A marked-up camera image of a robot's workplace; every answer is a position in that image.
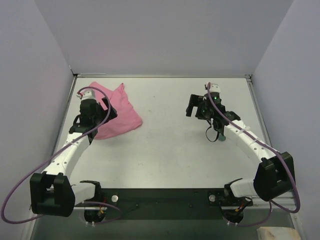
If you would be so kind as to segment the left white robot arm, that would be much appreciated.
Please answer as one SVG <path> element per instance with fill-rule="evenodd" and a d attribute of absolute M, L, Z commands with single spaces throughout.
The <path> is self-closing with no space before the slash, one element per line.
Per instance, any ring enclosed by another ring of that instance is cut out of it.
<path fill-rule="evenodd" d="M 63 147 L 57 151 L 49 165 L 41 172 L 34 173 L 30 180 L 32 212 L 38 215 L 68 217 L 76 205 L 88 202 L 92 206 L 101 203 L 101 184 L 93 180 L 71 183 L 69 178 L 82 154 L 91 145 L 99 127 L 118 114 L 108 97 L 102 98 L 105 107 L 96 99 L 98 88 L 82 88 L 80 110 L 69 129 Z"/>

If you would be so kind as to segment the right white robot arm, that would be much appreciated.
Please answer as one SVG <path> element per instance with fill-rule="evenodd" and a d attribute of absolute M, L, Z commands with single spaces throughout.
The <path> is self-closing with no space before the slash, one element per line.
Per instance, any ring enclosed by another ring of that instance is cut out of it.
<path fill-rule="evenodd" d="M 233 111 L 227 111 L 220 98 L 220 87 L 205 85 L 205 95 L 191 94 L 186 116 L 192 115 L 209 124 L 217 136 L 238 146 L 257 167 L 254 178 L 236 179 L 225 184 L 225 195 L 232 198 L 258 196 L 265 202 L 294 189 L 294 163 L 288 152 L 280 153 L 260 140 Z"/>

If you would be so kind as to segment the pink t-shirt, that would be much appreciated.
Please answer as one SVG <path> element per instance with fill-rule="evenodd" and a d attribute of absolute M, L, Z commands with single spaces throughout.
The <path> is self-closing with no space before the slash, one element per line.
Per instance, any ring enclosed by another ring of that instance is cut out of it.
<path fill-rule="evenodd" d="M 134 110 L 125 91 L 125 85 L 121 83 L 115 90 L 110 90 L 97 82 L 92 82 L 91 87 L 103 91 L 112 107 L 117 112 L 117 117 L 103 124 L 97 130 L 96 140 L 105 140 L 133 131 L 143 124 L 142 118 Z"/>

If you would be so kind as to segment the round teal glass brooch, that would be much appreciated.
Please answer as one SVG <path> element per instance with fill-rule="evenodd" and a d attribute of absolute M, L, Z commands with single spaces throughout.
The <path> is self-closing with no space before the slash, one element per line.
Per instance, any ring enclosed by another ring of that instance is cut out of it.
<path fill-rule="evenodd" d="M 219 135 L 218 140 L 221 141 L 221 142 L 223 142 L 223 141 L 226 140 L 226 138 L 225 138 L 225 136 L 223 136 L 223 135 Z"/>

